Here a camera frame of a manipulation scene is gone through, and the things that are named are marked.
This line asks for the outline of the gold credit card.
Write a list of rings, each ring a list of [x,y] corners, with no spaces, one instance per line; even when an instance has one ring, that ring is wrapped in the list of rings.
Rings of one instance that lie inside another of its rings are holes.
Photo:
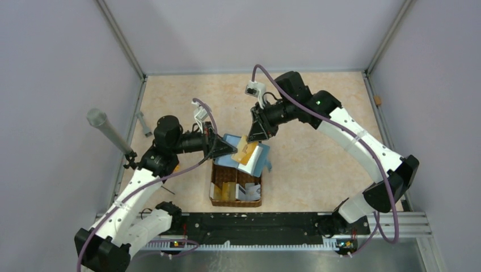
[[[247,165],[258,145],[258,141],[249,143],[247,142],[247,136],[242,135],[236,146],[238,152],[236,154],[233,154],[231,156],[231,159],[241,165]]]

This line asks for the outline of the blue leather card holder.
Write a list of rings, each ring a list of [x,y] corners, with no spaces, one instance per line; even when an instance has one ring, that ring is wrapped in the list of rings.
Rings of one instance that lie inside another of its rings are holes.
[[[260,177],[264,168],[272,171],[268,159],[270,147],[261,142],[247,143],[246,136],[225,134],[223,139],[234,147],[240,148],[237,153],[224,155],[214,160],[215,165],[237,169],[254,177]]]

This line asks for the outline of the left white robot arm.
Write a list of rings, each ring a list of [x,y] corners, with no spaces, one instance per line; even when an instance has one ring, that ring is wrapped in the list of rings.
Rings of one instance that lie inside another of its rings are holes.
[[[117,200],[89,229],[81,228],[74,242],[78,254],[77,271],[125,271],[132,258],[157,235],[175,234],[182,227],[180,208],[162,202],[149,216],[135,222],[147,200],[164,182],[198,166],[176,172],[178,156],[203,152],[202,161],[237,152],[237,148],[216,132],[214,122],[201,130],[184,131],[177,117],[161,117],[154,129],[153,144],[137,163],[134,174]]]

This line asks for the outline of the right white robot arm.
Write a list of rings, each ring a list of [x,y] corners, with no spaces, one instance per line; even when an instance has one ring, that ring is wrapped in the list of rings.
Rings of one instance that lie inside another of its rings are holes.
[[[327,135],[355,158],[367,171],[373,184],[363,192],[343,201],[333,212],[332,225],[339,233],[348,233],[356,221],[374,211],[387,213],[391,202],[384,179],[387,179],[397,202],[410,188],[419,161],[413,155],[402,157],[363,129],[327,91],[311,93],[301,75],[290,71],[278,76],[280,99],[271,104],[264,100],[266,86],[249,81],[245,93],[257,97],[251,108],[252,125],[248,142],[267,141],[274,137],[279,125],[298,120]]]

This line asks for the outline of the white blue card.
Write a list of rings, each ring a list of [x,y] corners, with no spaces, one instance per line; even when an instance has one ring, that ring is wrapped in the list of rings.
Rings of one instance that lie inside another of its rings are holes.
[[[246,183],[244,186],[237,184],[235,199],[238,201],[253,202],[261,199],[261,184]]]

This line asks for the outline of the woven wicker tray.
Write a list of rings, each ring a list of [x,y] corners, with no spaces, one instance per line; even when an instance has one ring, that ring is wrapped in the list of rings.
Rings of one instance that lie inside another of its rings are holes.
[[[212,206],[256,208],[262,204],[262,177],[212,164],[209,199]]]

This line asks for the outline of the thin black stick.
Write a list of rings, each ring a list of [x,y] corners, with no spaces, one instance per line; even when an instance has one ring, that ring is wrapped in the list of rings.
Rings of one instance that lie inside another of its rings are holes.
[[[166,187],[164,187],[164,186],[161,186],[161,188],[164,189],[164,190],[166,190],[167,192],[175,195],[175,193],[174,193],[173,191],[171,191],[170,189],[168,189],[168,188],[166,188]]]

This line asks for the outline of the black tube clamp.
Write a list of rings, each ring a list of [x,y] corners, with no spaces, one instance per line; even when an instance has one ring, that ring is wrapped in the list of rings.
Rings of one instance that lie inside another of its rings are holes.
[[[131,150],[130,152],[127,152],[124,154],[124,157],[125,157],[125,164],[123,165],[123,167],[125,169],[133,169],[133,170],[137,170],[137,169],[141,169],[142,167],[139,166],[139,164],[136,162],[136,157],[137,157],[137,153],[134,152],[133,150]]]

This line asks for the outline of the small tan cork piece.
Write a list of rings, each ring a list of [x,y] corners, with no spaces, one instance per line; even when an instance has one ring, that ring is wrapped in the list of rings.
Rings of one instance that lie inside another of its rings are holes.
[[[382,104],[382,99],[378,95],[373,96],[374,104],[378,107]]]

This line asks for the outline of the grey metal tube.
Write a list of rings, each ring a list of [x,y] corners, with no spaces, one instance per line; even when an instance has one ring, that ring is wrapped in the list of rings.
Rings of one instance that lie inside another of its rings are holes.
[[[133,150],[112,126],[105,112],[98,108],[92,108],[87,112],[86,119],[90,126],[98,129],[110,142],[112,142],[123,154],[130,154]]]

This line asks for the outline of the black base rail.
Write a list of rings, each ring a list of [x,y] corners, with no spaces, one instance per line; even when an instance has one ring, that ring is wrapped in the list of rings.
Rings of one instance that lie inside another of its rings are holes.
[[[338,231],[330,215],[316,212],[193,212],[173,220],[164,234],[201,245],[320,245]]]

